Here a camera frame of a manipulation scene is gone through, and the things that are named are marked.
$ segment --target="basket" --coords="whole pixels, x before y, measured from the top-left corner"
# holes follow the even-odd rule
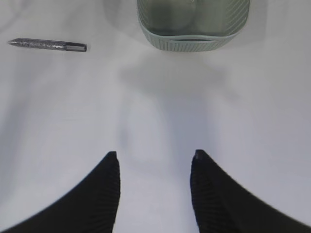
[[[147,40],[166,51],[215,50],[246,24],[250,0],[137,0]]]

